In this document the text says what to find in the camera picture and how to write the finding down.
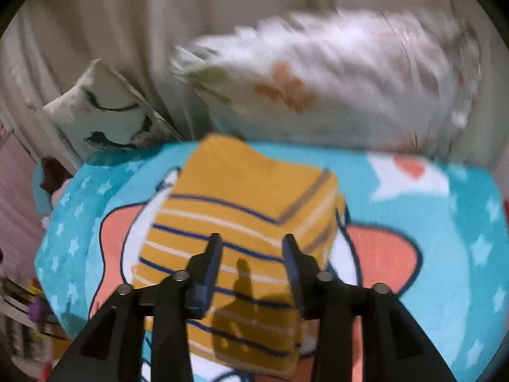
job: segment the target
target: curtain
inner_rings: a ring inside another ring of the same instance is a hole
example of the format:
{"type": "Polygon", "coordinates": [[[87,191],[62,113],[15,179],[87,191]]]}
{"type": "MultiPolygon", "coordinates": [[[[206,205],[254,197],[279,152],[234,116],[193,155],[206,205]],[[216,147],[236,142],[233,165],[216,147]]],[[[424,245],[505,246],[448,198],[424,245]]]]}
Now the curtain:
{"type": "Polygon", "coordinates": [[[472,124],[453,144],[451,158],[493,167],[509,127],[505,102],[493,95],[498,90],[495,82],[502,79],[497,76],[508,74],[508,52],[475,0],[27,0],[0,42],[0,94],[4,108],[38,154],[77,168],[85,157],[73,151],[72,139],[65,139],[41,109],[72,87],[91,60],[102,58],[184,138],[200,139],[213,124],[206,106],[169,72],[175,45],[203,34],[231,33],[236,26],[254,26],[288,11],[336,6],[436,8],[473,24],[480,35],[485,80],[493,83],[485,84],[472,124]]]}

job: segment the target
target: blue stripe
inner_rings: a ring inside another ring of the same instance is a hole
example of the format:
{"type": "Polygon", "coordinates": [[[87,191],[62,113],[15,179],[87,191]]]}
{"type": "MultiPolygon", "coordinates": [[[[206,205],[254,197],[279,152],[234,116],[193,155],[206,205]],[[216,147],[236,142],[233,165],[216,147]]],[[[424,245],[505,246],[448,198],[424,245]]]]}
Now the blue stripe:
{"type": "MultiPolygon", "coordinates": [[[[159,272],[162,272],[162,273],[173,274],[175,272],[175,270],[171,270],[169,268],[166,268],[166,267],[160,266],[158,264],[155,264],[152,261],[144,259],[143,257],[140,257],[139,261],[142,264],[144,264],[146,266],[149,266],[149,267],[152,267],[153,269],[158,270],[159,272]]],[[[254,298],[251,298],[249,296],[246,296],[245,294],[238,293],[238,292],[230,290],[230,289],[225,289],[223,287],[217,287],[216,286],[216,287],[214,287],[214,290],[217,293],[225,294],[227,296],[233,296],[233,297],[236,297],[236,298],[238,298],[240,300],[244,300],[244,301],[246,301],[248,303],[252,303],[252,304],[257,305],[257,306],[262,306],[262,307],[267,307],[267,308],[274,308],[274,309],[293,308],[293,306],[290,305],[289,303],[284,303],[284,302],[281,302],[281,301],[267,301],[267,300],[254,299],[254,298]]]]}
{"type": "Polygon", "coordinates": [[[238,338],[237,336],[230,335],[229,333],[227,333],[225,331],[213,329],[213,328],[210,328],[209,326],[204,326],[203,324],[201,324],[195,320],[187,320],[186,323],[191,324],[198,329],[204,330],[207,333],[211,333],[213,335],[217,335],[222,338],[232,340],[233,342],[237,342],[241,345],[246,345],[246,346],[252,347],[254,349],[260,350],[261,352],[266,353],[271,356],[274,356],[274,357],[287,357],[291,354],[291,352],[289,352],[288,350],[284,350],[284,351],[274,350],[268,346],[262,345],[261,343],[253,342],[251,340],[247,340],[244,338],[238,338]]]}
{"type": "Polygon", "coordinates": [[[177,200],[213,202],[214,204],[219,204],[219,205],[223,205],[225,207],[234,208],[236,210],[245,212],[246,214],[253,215],[253,217],[263,219],[264,221],[266,221],[268,223],[279,224],[279,221],[272,219],[270,217],[267,217],[266,215],[260,214],[259,212],[256,212],[254,210],[250,210],[247,207],[243,207],[241,205],[234,204],[233,202],[219,200],[217,198],[210,198],[209,196],[194,195],[194,194],[171,194],[168,198],[170,200],[177,199],[177,200]]]}
{"type": "MultiPolygon", "coordinates": [[[[161,225],[161,224],[154,224],[154,225],[152,225],[152,227],[155,228],[156,230],[164,231],[167,233],[172,233],[175,235],[180,235],[182,237],[194,238],[195,240],[201,240],[201,241],[208,242],[209,238],[210,238],[205,235],[189,233],[187,231],[177,230],[175,228],[170,228],[170,227],[167,227],[166,225],[161,225]]],[[[260,260],[265,260],[265,261],[274,261],[276,263],[281,263],[281,264],[283,263],[283,260],[276,256],[269,256],[268,254],[262,254],[260,252],[248,250],[248,249],[245,249],[244,247],[241,247],[239,245],[229,243],[226,241],[223,244],[225,245],[225,247],[228,247],[231,250],[241,252],[242,254],[245,254],[247,256],[255,257],[260,260]]]]}
{"type": "Polygon", "coordinates": [[[310,252],[320,247],[322,244],[325,244],[327,242],[327,239],[329,238],[329,235],[331,235],[333,229],[334,232],[338,230],[337,223],[334,224],[334,227],[330,227],[330,225],[325,227],[325,229],[320,234],[318,234],[318,236],[316,236],[315,239],[306,248],[302,250],[302,252],[304,254],[309,254],[310,252]]]}
{"type": "Polygon", "coordinates": [[[236,371],[236,370],[232,370],[232,371],[230,371],[230,372],[222,373],[221,375],[216,376],[214,379],[212,379],[212,380],[211,380],[211,381],[209,381],[209,382],[221,382],[222,380],[228,379],[228,378],[230,378],[231,376],[238,376],[240,380],[243,380],[243,379],[242,379],[242,376],[241,376],[241,375],[239,375],[239,374],[237,373],[237,371],[236,371]]]}

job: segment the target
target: blue blanket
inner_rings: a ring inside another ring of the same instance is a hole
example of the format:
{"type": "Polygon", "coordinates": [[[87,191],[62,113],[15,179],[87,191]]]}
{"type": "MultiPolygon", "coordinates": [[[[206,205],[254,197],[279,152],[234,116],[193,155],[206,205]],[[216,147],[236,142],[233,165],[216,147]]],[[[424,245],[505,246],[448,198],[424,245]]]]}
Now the blue blanket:
{"type": "MultiPolygon", "coordinates": [[[[184,166],[196,145],[98,152],[68,186],[35,265],[50,305],[71,337],[98,308],[93,302],[115,272],[122,280],[129,276],[137,247],[126,243],[144,240],[142,224],[149,221],[143,220],[143,209],[157,200],[171,169],[184,166]],[[112,273],[109,264],[115,265],[112,273]]],[[[438,166],[423,158],[253,147],[271,158],[336,173],[347,198],[349,238],[361,262],[349,264],[340,250],[333,250],[332,267],[340,277],[348,280],[354,275],[363,285],[379,277],[398,282],[402,302],[457,380],[476,380],[496,352],[507,318],[507,227],[491,176],[482,169],[438,166]],[[383,254],[370,246],[379,240],[390,244],[388,254],[397,268],[383,271],[383,254]]],[[[146,379],[150,340],[147,334],[142,371],[146,379]]],[[[192,360],[197,380],[233,377],[222,365],[200,357],[192,360]]]]}

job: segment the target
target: bed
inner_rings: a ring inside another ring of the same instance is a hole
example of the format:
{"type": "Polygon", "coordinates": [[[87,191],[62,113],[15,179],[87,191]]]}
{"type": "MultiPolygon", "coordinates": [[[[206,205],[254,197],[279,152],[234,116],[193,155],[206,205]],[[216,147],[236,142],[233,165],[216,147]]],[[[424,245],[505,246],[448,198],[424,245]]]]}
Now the bed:
{"type": "MultiPolygon", "coordinates": [[[[345,231],[355,260],[347,265],[344,253],[333,249],[333,270],[345,280],[350,272],[364,286],[396,281],[402,302],[457,380],[476,380],[507,331],[507,225],[489,173],[415,156],[251,145],[270,158],[336,173],[347,199],[345,231]]],[[[183,167],[196,147],[97,152],[67,187],[35,266],[71,337],[118,280],[129,281],[129,267],[150,227],[148,209],[171,193],[172,170],[183,167]]],[[[142,368],[147,380],[150,343],[147,333],[142,368]]],[[[246,378],[198,356],[192,364],[195,380],[246,378]]]]}

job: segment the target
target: white pillow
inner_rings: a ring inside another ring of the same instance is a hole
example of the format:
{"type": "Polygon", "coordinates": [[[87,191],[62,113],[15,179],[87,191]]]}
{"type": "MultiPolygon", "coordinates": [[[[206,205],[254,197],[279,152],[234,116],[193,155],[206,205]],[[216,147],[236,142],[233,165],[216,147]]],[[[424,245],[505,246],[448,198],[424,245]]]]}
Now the white pillow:
{"type": "Polygon", "coordinates": [[[95,149],[136,149],[181,140],[176,131],[116,71],[94,60],[67,93],[44,112],[70,140],[95,149]]]}
{"type": "Polygon", "coordinates": [[[203,37],[172,66],[222,133],[444,157],[468,121],[478,55],[445,15],[337,11],[203,37]]]}

